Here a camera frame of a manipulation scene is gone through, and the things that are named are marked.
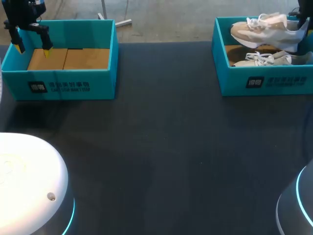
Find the shoelace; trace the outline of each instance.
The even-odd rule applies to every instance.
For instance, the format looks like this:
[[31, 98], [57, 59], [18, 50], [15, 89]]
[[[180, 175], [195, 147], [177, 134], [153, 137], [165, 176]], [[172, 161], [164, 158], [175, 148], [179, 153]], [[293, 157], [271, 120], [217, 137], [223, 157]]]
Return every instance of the shoelace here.
[[267, 23], [264, 20], [269, 18], [269, 17], [278, 16], [278, 15], [279, 15], [278, 12], [273, 13], [273, 14], [261, 14], [261, 15], [259, 15], [259, 18], [257, 18], [257, 19], [247, 18], [246, 23], [250, 29], [255, 29], [257, 27], [266, 28], [266, 27], [269, 27], [269, 23]]
[[256, 51], [256, 53], [247, 53], [246, 60], [254, 61], [256, 66], [273, 64], [274, 57], [272, 54], [260, 54]]

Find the white dome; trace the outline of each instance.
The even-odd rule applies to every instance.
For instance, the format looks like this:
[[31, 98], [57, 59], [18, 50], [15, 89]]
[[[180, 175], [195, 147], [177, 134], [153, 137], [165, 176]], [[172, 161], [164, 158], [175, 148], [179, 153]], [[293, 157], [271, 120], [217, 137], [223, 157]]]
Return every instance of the white dome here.
[[26, 235], [43, 226], [67, 191], [67, 167], [44, 140], [0, 133], [0, 234]]

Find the dark tabletop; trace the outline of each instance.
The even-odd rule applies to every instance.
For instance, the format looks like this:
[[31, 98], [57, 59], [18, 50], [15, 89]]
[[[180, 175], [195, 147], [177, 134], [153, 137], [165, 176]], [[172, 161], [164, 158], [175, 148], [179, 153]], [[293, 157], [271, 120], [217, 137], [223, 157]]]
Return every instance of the dark tabletop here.
[[312, 96], [222, 97], [211, 44], [120, 44], [116, 99], [14, 102], [0, 131], [63, 156], [80, 235], [277, 235], [312, 156]]

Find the teal box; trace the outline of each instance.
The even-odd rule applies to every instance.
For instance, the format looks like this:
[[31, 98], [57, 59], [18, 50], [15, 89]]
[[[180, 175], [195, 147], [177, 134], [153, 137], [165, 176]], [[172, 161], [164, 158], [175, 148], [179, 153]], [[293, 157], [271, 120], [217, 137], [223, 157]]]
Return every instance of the teal box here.
[[26, 51], [19, 54], [11, 44], [2, 63], [2, 76], [16, 100], [114, 99], [118, 40], [113, 20], [41, 21], [49, 26], [53, 48], [110, 49], [107, 70], [27, 71], [40, 36], [19, 30]]
[[[224, 46], [239, 45], [230, 35], [236, 22], [246, 22], [246, 17], [215, 19], [212, 52], [222, 95], [313, 94], [312, 65], [231, 67]], [[308, 51], [313, 51], [313, 34], [299, 44], [299, 54]]]

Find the beige shoe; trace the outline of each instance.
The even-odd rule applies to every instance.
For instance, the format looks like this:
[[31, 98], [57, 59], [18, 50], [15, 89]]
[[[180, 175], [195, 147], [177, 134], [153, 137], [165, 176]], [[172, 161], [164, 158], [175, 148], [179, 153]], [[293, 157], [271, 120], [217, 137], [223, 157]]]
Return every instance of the beige shoe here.
[[277, 66], [277, 65], [313, 65], [313, 52], [305, 55], [290, 55], [285, 51], [275, 54], [247, 53], [246, 60], [239, 61], [233, 67]]
[[309, 21], [300, 29], [297, 25], [298, 21], [287, 20], [284, 14], [261, 14], [258, 19], [247, 18], [246, 22], [233, 24], [230, 34], [249, 48], [269, 44], [281, 50], [297, 52], [298, 43], [304, 38]]

